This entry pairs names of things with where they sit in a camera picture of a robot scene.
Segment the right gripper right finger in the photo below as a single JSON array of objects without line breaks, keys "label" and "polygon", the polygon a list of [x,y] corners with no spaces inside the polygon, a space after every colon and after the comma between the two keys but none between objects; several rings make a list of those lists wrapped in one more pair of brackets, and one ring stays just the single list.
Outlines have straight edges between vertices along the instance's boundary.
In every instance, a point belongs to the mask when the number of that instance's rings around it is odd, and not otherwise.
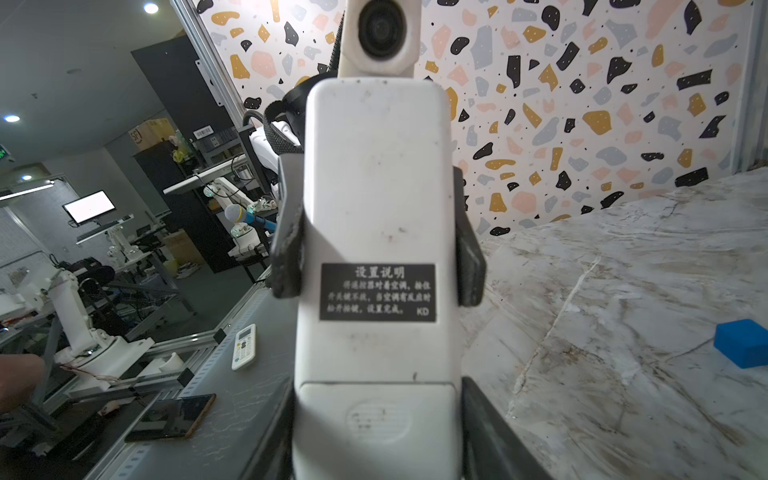
[{"label": "right gripper right finger", "polygon": [[551,480],[477,383],[462,377],[464,479]]}]

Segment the white red remote control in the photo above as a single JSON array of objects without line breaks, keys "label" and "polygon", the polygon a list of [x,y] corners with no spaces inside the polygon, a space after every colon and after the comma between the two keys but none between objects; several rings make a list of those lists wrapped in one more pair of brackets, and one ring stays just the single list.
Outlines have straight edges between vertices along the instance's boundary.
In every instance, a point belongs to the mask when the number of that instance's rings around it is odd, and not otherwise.
[{"label": "white red remote control", "polygon": [[307,105],[294,390],[450,384],[460,415],[450,112],[431,81],[337,79]]}]

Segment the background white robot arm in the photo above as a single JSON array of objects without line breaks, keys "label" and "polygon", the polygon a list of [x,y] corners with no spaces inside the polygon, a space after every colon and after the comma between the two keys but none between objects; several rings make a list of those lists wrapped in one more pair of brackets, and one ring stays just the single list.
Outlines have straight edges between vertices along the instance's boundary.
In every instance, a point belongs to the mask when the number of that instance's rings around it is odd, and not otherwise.
[{"label": "background white robot arm", "polygon": [[138,336],[138,325],[126,337],[92,325],[79,294],[76,276],[65,269],[42,266],[19,287],[19,300],[39,314],[54,312],[68,346],[53,355],[53,365],[74,377],[45,400],[45,412],[67,403],[125,399],[189,387],[202,362],[245,328],[247,302],[241,301],[215,329],[157,343]]}]

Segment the white battery cover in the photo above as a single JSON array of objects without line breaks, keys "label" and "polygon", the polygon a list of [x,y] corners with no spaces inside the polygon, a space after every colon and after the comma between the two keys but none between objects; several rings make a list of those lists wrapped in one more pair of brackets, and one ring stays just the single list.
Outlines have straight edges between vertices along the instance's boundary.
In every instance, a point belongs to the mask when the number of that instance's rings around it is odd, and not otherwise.
[{"label": "white battery cover", "polygon": [[298,391],[297,479],[458,479],[461,463],[450,384],[309,383]]}]

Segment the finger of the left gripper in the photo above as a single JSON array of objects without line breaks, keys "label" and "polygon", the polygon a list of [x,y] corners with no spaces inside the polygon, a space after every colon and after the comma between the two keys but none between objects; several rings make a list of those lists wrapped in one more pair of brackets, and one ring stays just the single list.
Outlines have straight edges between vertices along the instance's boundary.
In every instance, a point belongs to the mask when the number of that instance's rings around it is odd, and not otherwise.
[{"label": "finger of the left gripper", "polygon": [[279,157],[277,227],[271,243],[271,289],[278,299],[300,295],[304,230],[304,155]]},{"label": "finger of the left gripper", "polygon": [[486,280],[486,260],[466,211],[463,172],[453,168],[457,295],[461,307],[481,304]]}]

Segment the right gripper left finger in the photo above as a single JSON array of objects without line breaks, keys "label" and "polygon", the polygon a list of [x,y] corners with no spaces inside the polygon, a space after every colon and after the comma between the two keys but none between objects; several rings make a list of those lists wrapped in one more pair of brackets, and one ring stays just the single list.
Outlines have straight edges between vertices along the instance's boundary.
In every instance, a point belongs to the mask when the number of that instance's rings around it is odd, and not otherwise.
[{"label": "right gripper left finger", "polygon": [[244,442],[247,447],[240,479],[292,479],[292,437],[295,393],[292,380],[284,380],[256,415]]}]

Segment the blue cube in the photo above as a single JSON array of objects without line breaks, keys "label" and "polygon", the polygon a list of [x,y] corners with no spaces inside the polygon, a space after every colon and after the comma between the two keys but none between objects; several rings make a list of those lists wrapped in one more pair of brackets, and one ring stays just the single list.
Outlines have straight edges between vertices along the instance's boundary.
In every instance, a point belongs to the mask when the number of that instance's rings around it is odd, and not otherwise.
[{"label": "blue cube", "polygon": [[719,324],[714,347],[741,369],[766,366],[768,331],[751,319]]}]

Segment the black smartphone on bench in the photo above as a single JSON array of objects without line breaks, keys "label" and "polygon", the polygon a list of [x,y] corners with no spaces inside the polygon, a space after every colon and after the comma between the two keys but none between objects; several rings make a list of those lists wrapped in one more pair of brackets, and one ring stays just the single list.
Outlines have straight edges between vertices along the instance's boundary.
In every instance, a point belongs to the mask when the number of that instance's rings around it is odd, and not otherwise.
[{"label": "black smartphone on bench", "polygon": [[126,434],[127,443],[190,438],[212,408],[216,394],[156,401]]}]

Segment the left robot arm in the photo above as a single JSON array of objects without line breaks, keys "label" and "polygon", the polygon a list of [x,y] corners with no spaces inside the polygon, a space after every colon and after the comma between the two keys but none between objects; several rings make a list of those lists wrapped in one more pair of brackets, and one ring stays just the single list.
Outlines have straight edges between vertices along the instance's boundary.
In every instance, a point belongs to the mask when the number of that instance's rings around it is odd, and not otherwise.
[{"label": "left robot arm", "polygon": [[[262,122],[268,145],[277,157],[275,168],[280,177],[283,200],[278,217],[277,240],[272,244],[271,287],[277,298],[294,298],[301,293],[300,243],[304,236],[303,159],[305,154],[306,104],[319,83],[335,79],[330,69],[298,84],[283,99],[269,104],[265,111],[248,110],[244,121]],[[455,247],[457,297],[462,307],[478,306],[483,298],[487,263],[466,213],[463,172],[454,166],[453,200],[455,206]]]}]

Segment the cardboard box on shelf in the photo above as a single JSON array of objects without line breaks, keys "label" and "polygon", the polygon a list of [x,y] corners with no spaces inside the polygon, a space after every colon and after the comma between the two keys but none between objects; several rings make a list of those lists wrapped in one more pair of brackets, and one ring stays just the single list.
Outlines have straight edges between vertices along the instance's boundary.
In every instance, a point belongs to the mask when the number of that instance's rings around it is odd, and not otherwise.
[{"label": "cardboard box on shelf", "polygon": [[175,136],[176,129],[168,118],[149,119],[128,131],[139,151],[147,150]]}]

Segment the computer monitor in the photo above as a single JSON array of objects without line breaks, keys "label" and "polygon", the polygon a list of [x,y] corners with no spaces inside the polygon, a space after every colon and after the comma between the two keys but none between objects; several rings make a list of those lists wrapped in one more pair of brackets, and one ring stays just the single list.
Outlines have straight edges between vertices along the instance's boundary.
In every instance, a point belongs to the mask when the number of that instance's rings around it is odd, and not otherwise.
[{"label": "computer monitor", "polygon": [[66,203],[62,208],[71,221],[78,226],[116,210],[116,206],[104,190]]}]

